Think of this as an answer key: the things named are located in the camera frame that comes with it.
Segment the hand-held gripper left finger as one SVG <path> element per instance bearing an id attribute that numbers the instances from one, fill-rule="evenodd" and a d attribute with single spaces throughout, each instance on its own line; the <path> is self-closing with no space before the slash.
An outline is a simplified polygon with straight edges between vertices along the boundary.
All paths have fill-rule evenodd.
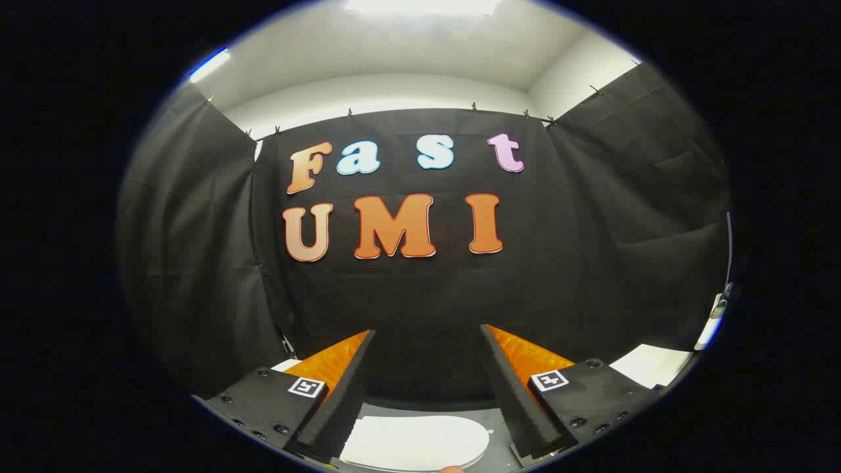
<path id="1" fill-rule="evenodd" d="M 259 367 L 193 401 L 272 452 L 328 464 L 344 449 L 367 396 L 366 355 L 375 336 L 364 330 L 286 372 Z"/>

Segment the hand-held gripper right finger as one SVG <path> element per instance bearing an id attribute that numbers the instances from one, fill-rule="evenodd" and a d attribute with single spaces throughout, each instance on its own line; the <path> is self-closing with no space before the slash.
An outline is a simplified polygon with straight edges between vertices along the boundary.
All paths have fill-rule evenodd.
<path id="1" fill-rule="evenodd" d="M 480 325 L 496 404 L 520 456 L 537 460 L 593 442 L 649 408 L 648 388 L 600 359 L 580 363 L 488 324 Z"/>

